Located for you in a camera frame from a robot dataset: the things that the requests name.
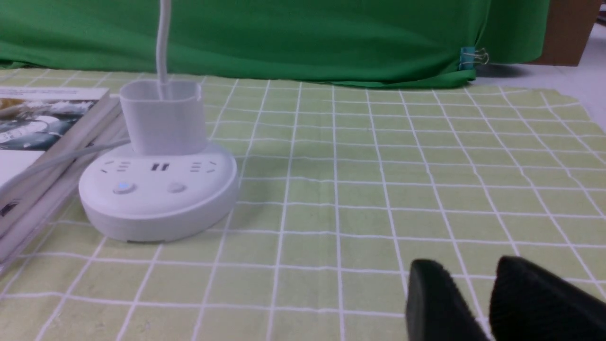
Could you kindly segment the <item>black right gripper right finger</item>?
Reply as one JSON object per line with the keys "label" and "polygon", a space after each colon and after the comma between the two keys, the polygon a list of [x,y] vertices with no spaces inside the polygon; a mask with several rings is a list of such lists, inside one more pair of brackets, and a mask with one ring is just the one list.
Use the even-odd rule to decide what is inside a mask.
{"label": "black right gripper right finger", "polygon": [[605,303],[522,257],[498,261],[489,322],[497,341],[603,341]]}

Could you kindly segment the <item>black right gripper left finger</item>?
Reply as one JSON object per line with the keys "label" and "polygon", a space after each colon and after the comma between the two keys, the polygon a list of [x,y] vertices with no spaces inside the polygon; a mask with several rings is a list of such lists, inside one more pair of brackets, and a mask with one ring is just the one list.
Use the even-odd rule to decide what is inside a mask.
{"label": "black right gripper left finger", "polygon": [[411,262],[408,293],[409,341],[487,341],[450,272],[437,261]]}

